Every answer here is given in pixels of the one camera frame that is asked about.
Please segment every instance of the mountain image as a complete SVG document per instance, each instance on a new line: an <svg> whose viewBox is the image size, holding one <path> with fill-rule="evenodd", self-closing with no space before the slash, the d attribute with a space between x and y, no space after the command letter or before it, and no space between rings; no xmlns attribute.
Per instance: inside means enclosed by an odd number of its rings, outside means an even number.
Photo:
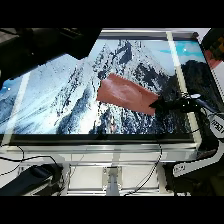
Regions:
<svg viewBox="0 0 224 224"><path fill-rule="evenodd" d="M197 63L206 66L194 60L182 64L189 83L193 82L189 80L194 72L197 73L197 69L192 69ZM13 105L23 76L14 80L9 91L0 92L0 133L7 133L8 121L13 116L16 116L14 134L175 134L190 131L186 115L178 111L150 116L97 101L100 81L110 73L163 95L167 100L175 99L179 91L176 74L170 74L161 66L144 41L119 40L111 50L108 40L95 58L90 55L78 61L64 55L25 74L29 81L16 114ZM209 91L206 88L210 87L203 88L204 92Z"/></svg>

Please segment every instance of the brown fabric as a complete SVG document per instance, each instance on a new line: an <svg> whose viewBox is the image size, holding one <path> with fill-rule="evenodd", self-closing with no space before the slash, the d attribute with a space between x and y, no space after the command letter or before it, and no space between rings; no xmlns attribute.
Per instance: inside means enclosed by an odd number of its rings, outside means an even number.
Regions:
<svg viewBox="0 0 224 224"><path fill-rule="evenodd" d="M155 109L149 105L157 99L157 94L116 74L101 81L97 95L101 102L149 115L155 114Z"/></svg>

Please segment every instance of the display screen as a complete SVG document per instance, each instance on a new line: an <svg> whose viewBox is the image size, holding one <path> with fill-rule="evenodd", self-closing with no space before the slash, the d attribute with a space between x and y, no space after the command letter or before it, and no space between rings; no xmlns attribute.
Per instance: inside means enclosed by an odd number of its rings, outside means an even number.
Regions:
<svg viewBox="0 0 224 224"><path fill-rule="evenodd" d="M175 45L188 89L211 96L209 80L201 80L210 71L198 43ZM25 78L25 93L15 109ZM0 134L187 133L186 114L164 115L150 108L158 95L172 99L179 91L168 41L98 39L87 58L63 55L7 80L0 91Z"/></svg>

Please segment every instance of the metal bracket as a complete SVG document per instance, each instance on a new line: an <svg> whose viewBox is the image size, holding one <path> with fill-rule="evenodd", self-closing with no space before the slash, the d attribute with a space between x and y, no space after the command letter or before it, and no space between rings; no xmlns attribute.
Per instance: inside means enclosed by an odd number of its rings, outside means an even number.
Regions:
<svg viewBox="0 0 224 224"><path fill-rule="evenodd" d="M110 175L115 175L117 177L118 190L122 189L122 167L104 167L102 175L102 188L103 191L107 190L108 181Z"/></svg>

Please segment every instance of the folded cloth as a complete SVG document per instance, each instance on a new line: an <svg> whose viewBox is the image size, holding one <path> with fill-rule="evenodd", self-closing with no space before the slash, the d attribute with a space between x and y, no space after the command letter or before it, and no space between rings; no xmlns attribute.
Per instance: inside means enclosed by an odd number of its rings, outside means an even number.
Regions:
<svg viewBox="0 0 224 224"><path fill-rule="evenodd" d="M158 97L157 94L132 81L116 74L110 74L108 78L101 81L97 100L132 111L154 115L155 109L149 105L155 102Z"/></svg>

